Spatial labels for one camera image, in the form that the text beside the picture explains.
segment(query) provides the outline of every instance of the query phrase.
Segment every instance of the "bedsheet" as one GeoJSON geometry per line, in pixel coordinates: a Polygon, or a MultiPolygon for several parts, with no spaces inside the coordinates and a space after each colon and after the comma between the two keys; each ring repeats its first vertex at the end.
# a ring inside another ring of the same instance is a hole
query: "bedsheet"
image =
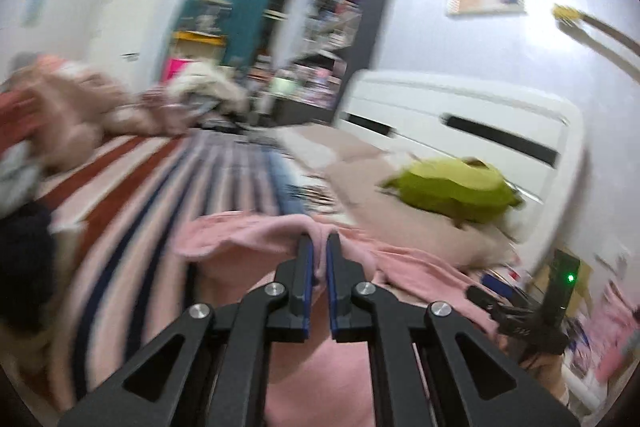
{"type": "Polygon", "coordinates": [[[196,300],[196,268],[167,255],[180,225],[224,210],[302,212],[279,154],[243,137],[192,130],[183,138],[118,137],[90,162],[47,180],[57,224],[83,221],[78,270],[58,318],[50,390],[66,409],[196,300]]]}

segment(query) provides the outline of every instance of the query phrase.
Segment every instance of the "pile of clothes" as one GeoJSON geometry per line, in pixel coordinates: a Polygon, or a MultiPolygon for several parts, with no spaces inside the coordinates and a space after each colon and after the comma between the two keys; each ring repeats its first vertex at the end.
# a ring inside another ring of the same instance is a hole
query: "pile of clothes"
{"type": "Polygon", "coordinates": [[[53,55],[20,54],[13,69],[0,88],[0,353],[31,361],[71,277],[65,251],[82,233],[80,225],[52,230],[37,199],[44,175],[87,162],[105,134],[183,134],[190,115],[164,87],[134,96],[53,55]]]}
{"type": "Polygon", "coordinates": [[[103,134],[177,136],[191,123],[187,108],[164,87],[135,96],[85,64],[53,55],[38,56],[4,85],[33,100],[42,123],[33,133],[33,153],[47,171],[82,165],[103,134]]]}
{"type": "Polygon", "coordinates": [[[208,97],[216,102],[218,114],[246,114],[249,111],[249,99],[246,89],[234,81],[234,70],[222,66],[213,67],[208,62],[190,62],[167,89],[176,99],[189,94],[208,97]]]}
{"type": "Polygon", "coordinates": [[[24,333],[40,331],[54,292],[51,214],[34,201],[42,166],[32,140],[43,130],[27,90],[0,93],[0,317],[24,333]]]}

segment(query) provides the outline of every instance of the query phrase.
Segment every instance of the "door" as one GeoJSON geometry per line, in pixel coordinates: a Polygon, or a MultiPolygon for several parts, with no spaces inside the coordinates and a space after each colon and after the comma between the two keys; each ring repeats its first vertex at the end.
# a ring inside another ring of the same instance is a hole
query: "door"
{"type": "Polygon", "coordinates": [[[150,36],[150,27],[159,0],[105,0],[88,62],[110,74],[132,92],[140,92],[148,76],[138,71],[138,59],[150,36]]]}

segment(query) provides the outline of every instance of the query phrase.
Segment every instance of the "pink cloth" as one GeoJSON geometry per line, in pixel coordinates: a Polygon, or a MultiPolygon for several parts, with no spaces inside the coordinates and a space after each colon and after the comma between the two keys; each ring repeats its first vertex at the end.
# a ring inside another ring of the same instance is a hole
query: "pink cloth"
{"type": "Polygon", "coordinates": [[[620,340],[626,339],[638,327],[634,318],[636,307],[613,281],[609,281],[583,325],[589,344],[580,341],[575,349],[573,364],[581,372],[586,374],[591,367],[597,368],[600,360],[611,349],[617,349],[620,340]]]}
{"type": "Polygon", "coordinates": [[[188,58],[170,58],[167,61],[166,69],[164,70],[164,74],[162,75],[162,81],[160,82],[160,84],[162,84],[163,86],[168,86],[169,84],[171,84],[174,76],[180,73],[190,62],[193,62],[193,60],[188,58]]]}
{"type": "Polygon", "coordinates": [[[100,123],[109,111],[131,103],[131,95],[117,80],[82,62],[44,55],[38,67],[83,122],[100,123]]]}
{"type": "Polygon", "coordinates": [[[302,233],[314,244],[314,289],[310,338],[305,344],[274,344],[265,415],[277,427],[373,427],[375,425],[366,344],[330,338],[324,295],[330,233],[339,232],[342,254],[363,265],[367,280],[389,283],[424,302],[445,300],[489,335],[497,325],[465,298],[474,282],[451,265],[420,250],[392,247],[359,229],[302,214],[256,216],[224,212],[184,225],[174,252],[200,263],[206,301],[236,302],[252,287],[273,279],[275,267],[292,257],[302,233]]]}
{"type": "Polygon", "coordinates": [[[42,125],[33,134],[32,143],[38,159],[53,172],[63,172],[82,165],[100,144],[101,129],[82,122],[62,92],[49,82],[52,75],[36,66],[16,71],[8,83],[26,89],[38,102],[42,125]]]}
{"type": "Polygon", "coordinates": [[[146,90],[142,96],[142,105],[148,109],[153,118],[161,125],[163,134],[178,136],[187,132],[191,119],[187,108],[175,103],[164,86],[146,90]]]}

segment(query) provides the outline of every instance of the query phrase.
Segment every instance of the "metal screw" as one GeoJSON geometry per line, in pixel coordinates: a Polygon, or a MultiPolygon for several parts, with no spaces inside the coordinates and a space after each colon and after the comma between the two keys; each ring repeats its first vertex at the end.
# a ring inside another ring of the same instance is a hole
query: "metal screw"
{"type": "Polygon", "coordinates": [[[279,282],[270,282],[264,287],[264,292],[270,297],[276,297],[284,293],[284,285],[279,282]]]}
{"type": "Polygon", "coordinates": [[[194,319],[203,319],[209,315],[209,307],[206,304],[194,304],[189,308],[189,314],[194,319]]]}
{"type": "Polygon", "coordinates": [[[451,305],[445,301],[436,301],[431,305],[431,313],[436,317],[446,317],[451,313],[451,305]]]}
{"type": "Polygon", "coordinates": [[[376,285],[370,282],[359,282],[356,284],[356,292],[360,295],[371,295],[376,291],[376,285]]]}

